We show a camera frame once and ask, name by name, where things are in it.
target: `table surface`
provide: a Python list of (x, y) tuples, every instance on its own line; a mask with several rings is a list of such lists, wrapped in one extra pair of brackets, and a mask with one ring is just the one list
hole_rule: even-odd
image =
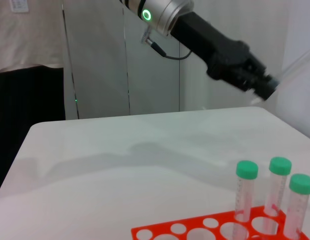
[(131, 228), (232, 210), (240, 160), (258, 163), (263, 205), (274, 156), (310, 175), (310, 139), (257, 107), (41, 123), (0, 190), (0, 240), (130, 240)]

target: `robotic arm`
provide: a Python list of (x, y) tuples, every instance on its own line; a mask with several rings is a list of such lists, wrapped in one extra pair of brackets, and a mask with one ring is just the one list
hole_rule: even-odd
[(275, 92), (277, 81), (266, 75), (266, 67), (250, 53), (249, 46), (227, 38), (194, 13), (192, 0), (119, 1), (150, 27), (164, 36), (171, 34), (204, 60), (212, 79), (224, 80), (244, 92), (253, 89), (264, 100)]

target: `green tube cap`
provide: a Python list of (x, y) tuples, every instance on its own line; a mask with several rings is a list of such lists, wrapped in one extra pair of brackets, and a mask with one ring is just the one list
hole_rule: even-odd
[(237, 164), (236, 174), (242, 179), (256, 179), (258, 174), (258, 166), (252, 161), (240, 161)]
[(291, 161), (284, 157), (274, 157), (270, 161), (269, 170), (273, 174), (287, 176), (291, 171)]
[(290, 178), (289, 188), (297, 194), (310, 195), (310, 176), (294, 174)]

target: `centrifuge tube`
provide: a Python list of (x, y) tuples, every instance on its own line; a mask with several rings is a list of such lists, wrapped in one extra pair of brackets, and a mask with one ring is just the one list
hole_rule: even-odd
[(310, 176), (294, 174), (289, 182), (290, 195), (284, 226), (284, 236), (290, 240), (300, 237), (310, 195)]
[[(235, 219), (239, 222), (246, 223), (250, 219), (250, 210), (252, 207), (252, 199), (254, 195), (254, 180), (257, 178), (258, 166), (252, 161), (240, 161), (237, 164), (236, 174), (237, 192)], [(235, 225), (233, 229), (234, 240), (245, 240), (247, 230), (243, 227)]]
[[(283, 157), (274, 157), (270, 161), (270, 186), (266, 198), (264, 213), (271, 217), (276, 217), (280, 211), (287, 176), (291, 171), (291, 162)], [(277, 223), (265, 218), (263, 221), (263, 234), (273, 235), (277, 231)]]

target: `test tube rack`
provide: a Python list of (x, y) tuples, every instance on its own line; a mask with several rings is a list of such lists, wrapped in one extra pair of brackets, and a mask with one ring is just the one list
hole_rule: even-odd
[[(193, 230), (193, 229), (206, 229), (209, 230), (211, 233), (215, 235), (216, 240), (226, 240), (231, 238), (225, 238), (223, 237), (223, 234), (221, 233), (221, 228), (224, 224), (227, 223), (234, 223), (234, 224), (240, 224), (243, 227), (246, 228), (248, 231), (248, 240), (287, 240), (286, 237), (283, 235), (283, 228), (285, 223), (286, 215), (283, 211), (280, 211), (279, 215), (276, 217), (269, 217), (263, 212), (264, 206), (258, 206), (253, 207), (251, 209), (250, 214), (250, 221), (249, 222), (239, 222), (236, 221), (234, 218), (234, 211), (229, 212), (223, 212), (223, 213), (217, 213), (212, 215), (206, 215), (206, 216), (199, 216), (199, 217), (193, 217), (188, 219), (182, 219), (182, 220), (176, 220), (176, 221), (170, 221), (170, 222), (164, 222), (149, 226), (142, 226), (131, 229), (131, 234), (133, 240), (140, 240), (137, 238), (138, 232), (140, 231), (148, 231), (151, 232), (149, 240), (157, 240), (157, 239), (172, 239), (172, 240), (188, 240), (187, 234)], [(260, 232), (258, 232), (254, 227), (252, 226), (252, 221), (254, 218), (258, 217), (264, 217), (269, 218), (278, 223), (277, 228), (277, 234), (276, 235), (264, 235)], [(207, 227), (204, 224), (205, 219), (215, 219), (218, 222), (218, 226), (216, 227)], [(171, 227), (175, 224), (180, 224), (182, 226), (185, 226), (185, 232), (181, 234), (176, 234), (172, 232)], [(306, 237), (305, 234), (300, 234), (300, 240), (309, 240), (309, 238)]]

